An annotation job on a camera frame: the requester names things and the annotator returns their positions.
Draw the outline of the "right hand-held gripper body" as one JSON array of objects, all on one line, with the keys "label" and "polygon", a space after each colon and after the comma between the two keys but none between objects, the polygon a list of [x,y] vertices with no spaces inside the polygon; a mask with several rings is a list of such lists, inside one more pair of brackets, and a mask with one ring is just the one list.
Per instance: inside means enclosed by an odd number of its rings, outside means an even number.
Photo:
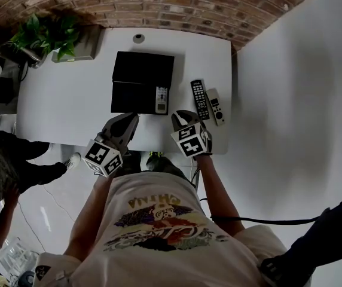
[{"label": "right hand-held gripper body", "polygon": [[177,130],[171,137],[186,158],[199,154],[210,154],[212,137],[202,123],[195,123]]}]

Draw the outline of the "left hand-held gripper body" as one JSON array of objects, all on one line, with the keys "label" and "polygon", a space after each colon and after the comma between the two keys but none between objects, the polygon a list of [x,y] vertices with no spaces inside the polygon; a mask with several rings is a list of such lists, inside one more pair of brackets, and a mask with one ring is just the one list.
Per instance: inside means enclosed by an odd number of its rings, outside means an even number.
[{"label": "left hand-held gripper body", "polygon": [[90,140],[82,159],[94,173],[108,178],[123,165],[122,156],[128,150],[130,136],[117,138],[100,132]]}]

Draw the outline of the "black remote control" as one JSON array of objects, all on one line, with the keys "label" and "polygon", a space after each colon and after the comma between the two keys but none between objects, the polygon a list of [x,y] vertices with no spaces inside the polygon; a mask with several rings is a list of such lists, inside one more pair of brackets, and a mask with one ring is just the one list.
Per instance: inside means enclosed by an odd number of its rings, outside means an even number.
[{"label": "black remote control", "polygon": [[206,102],[206,96],[204,93],[203,83],[201,80],[194,80],[190,84],[193,93],[194,103],[197,110],[197,115],[201,120],[208,120],[210,117]]}]

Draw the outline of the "beige remote control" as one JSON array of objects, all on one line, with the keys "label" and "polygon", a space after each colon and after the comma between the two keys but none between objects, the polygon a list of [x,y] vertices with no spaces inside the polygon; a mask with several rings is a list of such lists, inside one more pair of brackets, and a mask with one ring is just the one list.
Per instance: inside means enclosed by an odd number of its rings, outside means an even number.
[{"label": "beige remote control", "polygon": [[215,117],[216,125],[222,126],[225,124],[224,112],[221,108],[219,94],[215,88],[206,90],[206,96],[209,100],[213,116]]}]

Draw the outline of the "black box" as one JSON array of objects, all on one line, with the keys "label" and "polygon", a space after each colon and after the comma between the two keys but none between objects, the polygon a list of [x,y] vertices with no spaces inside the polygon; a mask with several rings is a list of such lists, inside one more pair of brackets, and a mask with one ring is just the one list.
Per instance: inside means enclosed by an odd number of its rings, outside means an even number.
[{"label": "black box", "polygon": [[[175,58],[162,54],[119,51],[112,73],[112,113],[167,115]],[[156,87],[168,88],[166,114],[155,113]]]}]

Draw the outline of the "person's left forearm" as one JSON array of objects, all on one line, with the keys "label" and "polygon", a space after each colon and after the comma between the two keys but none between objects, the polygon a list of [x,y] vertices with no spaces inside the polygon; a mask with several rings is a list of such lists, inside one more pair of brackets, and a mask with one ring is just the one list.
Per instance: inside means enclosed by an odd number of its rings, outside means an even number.
[{"label": "person's left forearm", "polygon": [[114,176],[99,176],[74,222],[65,255],[84,261],[94,247]]}]

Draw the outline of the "person's right forearm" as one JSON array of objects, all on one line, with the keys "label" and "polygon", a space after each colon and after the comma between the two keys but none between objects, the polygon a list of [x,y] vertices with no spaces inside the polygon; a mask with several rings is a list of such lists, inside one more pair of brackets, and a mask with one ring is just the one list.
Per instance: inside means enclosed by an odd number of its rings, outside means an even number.
[{"label": "person's right forearm", "polygon": [[201,170],[212,221],[234,237],[237,233],[243,231],[245,227],[241,221],[223,220],[223,217],[239,217],[240,215],[227,194],[211,157],[209,155],[198,155],[196,161]]}]

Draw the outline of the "dark camouflage trousers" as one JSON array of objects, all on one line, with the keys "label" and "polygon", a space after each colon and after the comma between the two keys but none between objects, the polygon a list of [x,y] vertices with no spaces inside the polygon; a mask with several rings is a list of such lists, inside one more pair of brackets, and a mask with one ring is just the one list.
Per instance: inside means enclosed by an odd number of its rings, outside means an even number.
[{"label": "dark camouflage trousers", "polygon": [[141,169],[142,153],[140,151],[128,151],[123,155],[122,159],[123,165],[117,169],[115,177],[141,172],[169,173],[188,181],[194,188],[197,187],[188,180],[179,168],[177,168],[167,157],[163,155],[160,158],[149,157],[146,162],[146,170]]}]

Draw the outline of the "green potted plant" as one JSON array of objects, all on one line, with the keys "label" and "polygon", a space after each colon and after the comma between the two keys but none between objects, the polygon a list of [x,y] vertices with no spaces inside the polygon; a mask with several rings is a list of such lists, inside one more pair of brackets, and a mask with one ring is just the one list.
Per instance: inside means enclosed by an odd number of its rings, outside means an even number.
[{"label": "green potted plant", "polygon": [[57,58],[75,55],[75,44],[80,37],[79,18],[74,15],[37,16],[32,14],[19,25],[11,43],[19,50],[31,45],[43,53],[57,51]]}]

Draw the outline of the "black desk organizer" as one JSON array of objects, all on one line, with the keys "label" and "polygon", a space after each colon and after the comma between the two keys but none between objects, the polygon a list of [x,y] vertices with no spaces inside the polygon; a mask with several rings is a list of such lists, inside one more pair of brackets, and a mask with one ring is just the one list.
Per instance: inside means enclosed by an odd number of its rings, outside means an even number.
[{"label": "black desk organizer", "polygon": [[0,103],[8,104],[14,97],[13,79],[0,77]]}]

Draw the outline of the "white printed t-shirt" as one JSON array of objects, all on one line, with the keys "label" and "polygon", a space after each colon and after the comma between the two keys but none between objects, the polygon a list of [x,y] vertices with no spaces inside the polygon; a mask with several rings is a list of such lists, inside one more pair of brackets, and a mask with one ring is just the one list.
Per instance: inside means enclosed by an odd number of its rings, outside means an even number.
[{"label": "white printed t-shirt", "polygon": [[285,251],[268,226],[219,228],[188,181],[142,172],[113,180],[88,257],[41,254],[33,287],[267,287],[258,266]]}]

